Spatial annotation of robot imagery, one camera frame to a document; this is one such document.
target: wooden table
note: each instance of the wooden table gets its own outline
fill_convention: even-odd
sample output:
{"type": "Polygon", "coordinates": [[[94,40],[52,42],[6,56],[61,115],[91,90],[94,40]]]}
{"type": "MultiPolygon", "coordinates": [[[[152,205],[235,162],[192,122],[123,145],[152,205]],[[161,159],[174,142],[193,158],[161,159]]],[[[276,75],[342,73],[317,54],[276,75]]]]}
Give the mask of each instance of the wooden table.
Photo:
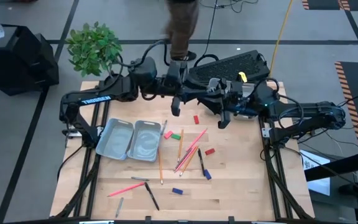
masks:
{"type": "MultiPolygon", "coordinates": [[[[83,82],[81,89],[93,88],[97,82],[83,82]]],[[[280,93],[285,94],[282,83],[280,93]]],[[[165,132],[180,134],[185,130],[182,155],[185,148],[208,128],[198,145],[204,152],[215,148],[216,152],[205,156],[205,168],[212,176],[206,180],[202,175],[200,160],[193,158],[186,172],[172,169],[177,163],[179,141],[162,139],[160,150],[163,160],[164,184],[160,184],[158,160],[143,162],[127,158],[117,161],[102,157],[96,187],[92,219],[115,219],[121,197],[124,197],[120,220],[144,220],[152,216],[153,220],[227,220],[234,216],[236,221],[265,220],[273,221],[274,214],[270,196],[268,175],[265,162],[259,157],[262,140],[258,121],[237,121],[232,119],[226,129],[218,129],[219,118],[208,115],[205,107],[197,106],[196,101],[181,105],[180,117],[174,117],[170,111],[172,99],[159,98],[144,101],[141,97],[132,103],[110,102],[109,118],[119,118],[135,123],[137,120],[163,123],[168,120],[165,132]],[[198,115],[200,124],[195,124],[194,115],[198,115]],[[130,185],[139,183],[131,177],[150,179],[150,187],[160,206],[157,211],[145,187],[139,187],[114,197],[108,194],[130,185]],[[172,188],[183,190],[183,195],[172,192],[172,188]]],[[[93,105],[81,107],[81,114],[89,123],[93,105]]],[[[100,124],[103,105],[99,110],[100,124]]],[[[284,125],[290,125],[291,119],[284,119],[284,125]]],[[[65,158],[81,145],[81,139],[68,141],[65,158]]],[[[288,147],[298,150],[296,141],[290,140],[288,147]]],[[[51,215],[56,215],[71,199],[78,188],[85,149],[79,152],[63,167],[57,184],[51,215]]],[[[310,195],[303,173],[300,156],[282,149],[282,161],[289,191],[305,211],[314,216],[310,195]]],[[[281,191],[277,188],[281,216],[285,217],[281,191]]],[[[88,193],[84,194],[81,214],[85,214],[88,193]]]]}

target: black pen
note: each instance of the black pen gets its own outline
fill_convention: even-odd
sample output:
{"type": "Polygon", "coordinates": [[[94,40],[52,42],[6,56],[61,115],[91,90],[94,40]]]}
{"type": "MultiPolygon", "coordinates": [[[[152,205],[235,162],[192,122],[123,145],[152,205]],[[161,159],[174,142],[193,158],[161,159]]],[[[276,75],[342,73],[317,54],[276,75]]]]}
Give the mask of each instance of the black pen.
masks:
{"type": "Polygon", "coordinates": [[[147,182],[144,182],[144,185],[146,186],[147,191],[149,192],[150,196],[152,197],[155,207],[156,207],[157,210],[159,211],[159,210],[160,210],[160,207],[158,207],[157,201],[155,200],[155,198],[154,198],[154,196],[153,196],[153,193],[152,193],[152,191],[150,190],[149,185],[147,184],[147,182]]]}
{"type": "Polygon", "coordinates": [[[198,148],[198,156],[200,157],[200,162],[201,162],[201,168],[203,170],[203,175],[205,177],[205,169],[204,169],[204,162],[203,162],[203,156],[201,155],[201,150],[198,148]]]}

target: red block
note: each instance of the red block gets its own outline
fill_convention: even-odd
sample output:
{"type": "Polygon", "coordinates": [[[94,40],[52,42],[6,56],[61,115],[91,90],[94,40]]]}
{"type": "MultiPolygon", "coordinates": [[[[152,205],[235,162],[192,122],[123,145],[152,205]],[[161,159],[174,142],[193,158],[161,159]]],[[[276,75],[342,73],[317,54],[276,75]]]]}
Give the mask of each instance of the red block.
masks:
{"type": "Polygon", "coordinates": [[[207,151],[205,151],[205,154],[208,156],[209,154],[212,154],[215,152],[215,149],[208,149],[207,151]]]}
{"type": "Polygon", "coordinates": [[[198,116],[197,115],[194,115],[194,122],[196,123],[196,124],[199,124],[200,122],[198,121],[198,116]]]}
{"type": "Polygon", "coordinates": [[[169,137],[171,137],[172,134],[173,132],[169,131],[167,134],[164,135],[164,138],[168,139],[169,137]]]}

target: green leaves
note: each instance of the green leaves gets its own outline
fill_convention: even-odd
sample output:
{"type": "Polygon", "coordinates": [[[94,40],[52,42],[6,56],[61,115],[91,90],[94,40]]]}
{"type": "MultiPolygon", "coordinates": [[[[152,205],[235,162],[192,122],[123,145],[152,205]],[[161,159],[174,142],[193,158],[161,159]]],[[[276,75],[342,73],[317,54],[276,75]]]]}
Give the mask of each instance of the green leaves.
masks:
{"type": "Polygon", "coordinates": [[[70,35],[71,38],[66,40],[71,55],[69,62],[82,77],[90,74],[100,76],[102,70],[110,72],[117,55],[122,52],[115,33],[105,24],[99,26],[99,22],[95,22],[93,27],[86,23],[83,30],[71,30],[70,35]]]}

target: blue block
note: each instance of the blue block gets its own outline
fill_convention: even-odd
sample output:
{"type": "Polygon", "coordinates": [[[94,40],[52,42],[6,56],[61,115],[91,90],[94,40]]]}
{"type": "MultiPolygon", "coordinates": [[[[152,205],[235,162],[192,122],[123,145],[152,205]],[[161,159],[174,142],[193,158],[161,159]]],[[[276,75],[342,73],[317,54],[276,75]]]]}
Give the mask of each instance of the blue block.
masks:
{"type": "Polygon", "coordinates": [[[176,193],[176,194],[183,194],[183,191],[182,190],[180,190],[180,189],[176,189],[176,188],[172,188],[172,192],[173,193],[176,193]]]}
{"type": "Polygon", "coordinates": [[[205,177],[206,177],[207,180],[212,179],[211,174],[209,174],[208,170],[205,170],[205,177]]]}

